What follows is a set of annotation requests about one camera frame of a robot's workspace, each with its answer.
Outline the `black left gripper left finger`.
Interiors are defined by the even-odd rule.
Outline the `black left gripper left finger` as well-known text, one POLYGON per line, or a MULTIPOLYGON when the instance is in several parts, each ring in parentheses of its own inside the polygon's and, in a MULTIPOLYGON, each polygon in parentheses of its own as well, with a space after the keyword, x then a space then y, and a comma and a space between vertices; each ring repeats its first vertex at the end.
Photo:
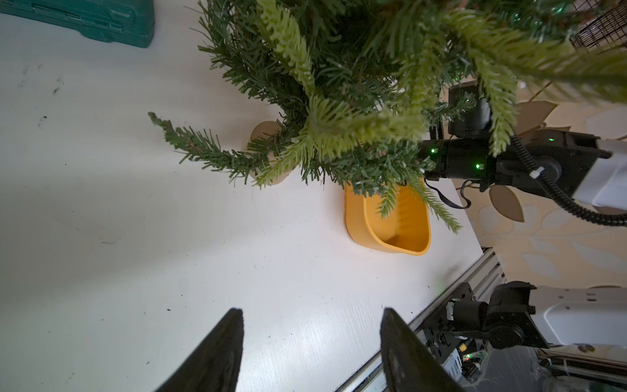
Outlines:
POLYGON ((158 390, 234 392, 243 357, 243 338, 243 311, 232 308, 158 390))

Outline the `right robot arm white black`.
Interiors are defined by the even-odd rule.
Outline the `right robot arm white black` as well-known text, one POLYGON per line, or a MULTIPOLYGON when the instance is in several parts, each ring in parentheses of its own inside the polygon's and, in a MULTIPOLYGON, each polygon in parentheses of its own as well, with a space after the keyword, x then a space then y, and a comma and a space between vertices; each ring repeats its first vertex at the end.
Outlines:
MULTIPOLYGON (((571 217, 605 227, 626 225, 626 143, 589 133, 545 126, 555 105, 518 105, 519 129, 504 153, 488 152, 488 127, 495 114, 484 98, 452 123, 452 138, 429 140, 434 167, 429 182, 442 178, 477 184, 481 191, 517 189, 554 202, 571 217)), ((489 341, 496 349, 547 349, 575 344, 624 346, 623 288, 557 289, 513 282, 496 287, 489 302, 447 304, 451 332, 489 341)))

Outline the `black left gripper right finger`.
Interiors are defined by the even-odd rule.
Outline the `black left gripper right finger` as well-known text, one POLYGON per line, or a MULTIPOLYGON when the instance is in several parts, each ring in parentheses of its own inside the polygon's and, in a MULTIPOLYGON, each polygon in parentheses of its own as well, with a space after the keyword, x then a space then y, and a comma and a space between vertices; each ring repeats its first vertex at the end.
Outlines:
POLYGON ((381 320, 380 353, 390 391, 462 390, 392 308, 381 320))

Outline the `small artificial christmas tree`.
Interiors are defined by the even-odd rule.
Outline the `small artificial christmas tree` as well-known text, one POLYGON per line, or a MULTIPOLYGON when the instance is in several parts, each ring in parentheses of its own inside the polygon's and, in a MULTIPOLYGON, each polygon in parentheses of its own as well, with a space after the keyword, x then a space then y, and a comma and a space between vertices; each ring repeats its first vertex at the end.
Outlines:
POLYGON ((209 1, 204 52, 251 98, 279 106, 279 132, 225 150, 208 131, 151 116, 191 162, 267 186, 295 168, 382 197, 390 215, 408 186, 452 231, 460 224, 426 184, 434 161, 423 135, 478 103, 440 99, 462 78, 495 114, 488 152, 514 140, 521 82, 549 96, 626 101, 626 53, 575 49, 592 11, 571 1, 209 1))

